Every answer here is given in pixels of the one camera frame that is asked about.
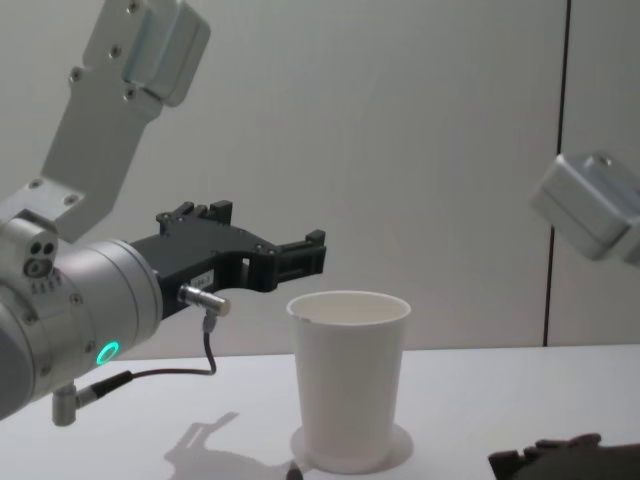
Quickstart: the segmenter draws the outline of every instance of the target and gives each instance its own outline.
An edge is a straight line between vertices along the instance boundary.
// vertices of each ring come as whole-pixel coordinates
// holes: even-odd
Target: screw
[[[127,90],[124,92],[124,99],[126,101],[129,100],[133,100],[134,98],[136,98],[136,91],[133,88],[127,88]]]
[[[70,82],[77,82],[82,78],[82,69],[80,67],[73,67],[71,74],[69,75]]]
[[[42,277],[51,270],[51,262],[48,260],[27,260],[22,268],[24,274],[29,278]]]
[[[79,293],[72,293],[69,295],[69,302],[71,302],[72,305],[82,305],[82,295]]]
[[[114,45],[113,47],[111,47],[111,50],[109,50],[109,56],[111,58],[118,58],[121,53],[122,47],[120,47],[120,45]]]
[[[65,197],[64,204],[65,205],[73,205],[77,201],[78,201],[78,196],[75,195],[75,194],[72,194],[72,195],[68,195],[67,197]]]

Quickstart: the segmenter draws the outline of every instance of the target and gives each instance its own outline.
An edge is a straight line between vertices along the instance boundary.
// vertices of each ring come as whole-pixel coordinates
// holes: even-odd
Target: black cable
[[[210,370],[200,370],[193,368],[159,368],[156,370],[145,370],[142,372],[137,372],[133,374],[133,379],[142,378],[142,377],[150,377],[152,375],[205,375],[205,376],[213,376],[215,375],[218,367],[216,366],[216,361],[213,358],[213,353],[211,352],[211,342],[209,341],[210,334],[205,332],[203,335],[204,341],[204,351],[207,355],[207,360],[209,360]]]
[[[135,380],[136,378],[150,377],[153,375],[203,375],[211,377],[215,375],[218,371],[218,367],[216,366],[216,361],[213,358],[213,352],[211,351],[211,334],[209,332],[204,332],[203,335],[203,343],[204,343],[204,351],[207,355],[207,360],[209,361],[209,370],[201,370],[195,368],[159,368],[155,370],[143,370],[142,372],[131,373],[131,371],[126,370],[117,375],[109,377],[100,382],[96,382],[88,388],[93,390],[95,395],[95,399],[100,399],[104,397],[106,394],[113,392],[114,390],[126,385],[127,383]]]

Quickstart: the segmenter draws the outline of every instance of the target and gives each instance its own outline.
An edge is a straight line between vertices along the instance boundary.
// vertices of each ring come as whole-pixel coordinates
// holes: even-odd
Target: black object
[[[295,462],[291,463],[285,480],[304,480],[302,470],[300,470],[300,467],[298,467]]]
[[[91,385],[91,390],[96,395],[97,399],[104,397],[107,393],[113,392],[116,388],[120,388],[133,380],[133,373],[129,370],[109,377],[100,382],[96,382]]]
[[[601,447],[597,433],[569,441],[541,440],[517,451],[495,453],[496,480],[638,480],[640,445]]]
[[[224,288],[270,292],[280,282],[322,273],[325,232],[315,230],[304,241],[274,245],[232,226],[232,208],[228,201],[209,207],[184,203],[156,216],[158,235],[132,244],[156,271],[163,318],[186,308],[178,301],[178,290],[207,272],[213,271],[213,284],[194,286],[210,293]]]

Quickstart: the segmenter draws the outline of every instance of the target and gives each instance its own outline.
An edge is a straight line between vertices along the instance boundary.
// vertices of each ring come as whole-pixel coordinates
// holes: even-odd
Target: white table
[[[214,378],[136,380],[66,429],[51,425],[49,398],[31,405],[0,423],[0,478],[282,479],[300,425],[293,358],[218,363]],[[205,362],[114,362],[81,386],[123,369],[194,365]],[[639,367],[640,346],[406,353],[397,424],[413,455],[372,478],[489,480],[487,455],[541,438],[599,432],[605,444],[638,442]]]

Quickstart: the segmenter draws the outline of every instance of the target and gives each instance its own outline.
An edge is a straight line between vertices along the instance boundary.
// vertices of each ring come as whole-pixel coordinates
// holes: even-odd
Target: paper cup
[[[375,470],[391,450],[411,307],[380,293],[335,291],[298,297],[287,312],[308,460],[335,473]]]

